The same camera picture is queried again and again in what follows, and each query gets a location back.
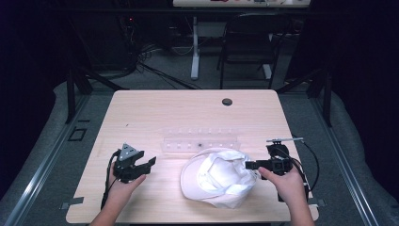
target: chair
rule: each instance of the chair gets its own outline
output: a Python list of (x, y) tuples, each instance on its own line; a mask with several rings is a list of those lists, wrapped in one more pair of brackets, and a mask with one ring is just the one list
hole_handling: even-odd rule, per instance
[[(220, 69), (220, 89), (223, 89), (224, 69), (227, 64), (273, 65), (268, 88), (271, 89), (279, 58), (279, 48), (290, 26), (283, 14), (244, 13), (226, 23), (222, 50), (217, 62)], [(269, 39), (276, 34), (277, 39)]]

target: human arm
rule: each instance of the human arm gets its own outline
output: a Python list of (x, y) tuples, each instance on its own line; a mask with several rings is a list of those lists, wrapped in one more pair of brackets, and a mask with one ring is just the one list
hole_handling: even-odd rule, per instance
[(122, 211), (123, 207), (130, 200), (133, 191), (146, 179), (146, 175), (143, 174), (129, 184), (125, 184), (118, 180), (113, 173), (114, 164), (111, 166), (109, 173), (110, 186), (108, 198), (105, 202), (103, 209), (97, 215), (97, 217), (91, 222), (91, 226), (96, 225), (114, 225), (118, 218), (118, 215)]
[(291, 225), (312, 226), (311, 209), (305, 196), (303, 180), (296, 167), (282, 176), (263, 167), (258, 168), (259, 173), (275, 185), (279, 195), (288, 205), (291, 215)]

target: wooden table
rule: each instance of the wooden table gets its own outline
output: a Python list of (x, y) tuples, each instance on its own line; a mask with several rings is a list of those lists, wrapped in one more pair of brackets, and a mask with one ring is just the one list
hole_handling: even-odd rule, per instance
[[(232, 105), (223, 105), (229, 98)], [(142, 164), (156, 156), (146, 181), (134, 192), (117, 222), (130, 223), (218, 223), (289, 221), (285, 203), (268, 181), (257, 181), (247, 199), (236, 209), (218, 209), (209, 203), (188, 200), (180, 188), (180, 175), (193, 151), (168, 152), (163, 145), (170, 131), (233, 131), (240, 151), (252, 160), (269, 159), (267, 139), (291, 137), (279, 97), (273, 90), (123, 90), (117, 91), (106, 112), (88, 163), (76, 189), (69, 223), (89, 223), (100, 211), (105, 170), (111, 154), (124, 142), (145, 156)], [(290, 155), (299, 159), (295, 144), (284, 142)], [(317, 208), (311, 206), (313, 219)]]

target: black curtain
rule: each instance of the black curtain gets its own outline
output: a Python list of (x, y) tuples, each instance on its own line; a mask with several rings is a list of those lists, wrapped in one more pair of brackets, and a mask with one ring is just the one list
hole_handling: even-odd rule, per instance
[(66, 53), (71, 49), (57, 21), (35, 1), (1, 2), (1, 197), (50, 116), (56, 99), (53, 89), (66, 80)]
[[(356, 125), (375, 179), (399, 201), (399, 4), (397, 1), (312, 0), (313, 12), (350, 12), (351, 21), (307, 20), (287, 78), (329, 67), (332, 89)], [(343, 33), (345, 25), (352, 25)], [(346, 39), (340, 46), (340, 38)]]

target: forearm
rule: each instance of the forearm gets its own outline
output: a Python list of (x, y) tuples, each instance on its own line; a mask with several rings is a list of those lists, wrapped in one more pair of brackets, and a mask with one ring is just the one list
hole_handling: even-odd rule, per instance
[(296, 202), (288, 206), (291, 215), (291, 225), (293, 226), (312, 226), (314, 225), (311, 217), (311, 209), (306, 202)]
[(91, 222), (90, 226), (96, 225), (114, 225), (115, 221), (120, 214), (122, 207), (113, 202), (106, 202), (102, 211), (97, 215), (97, 217)]

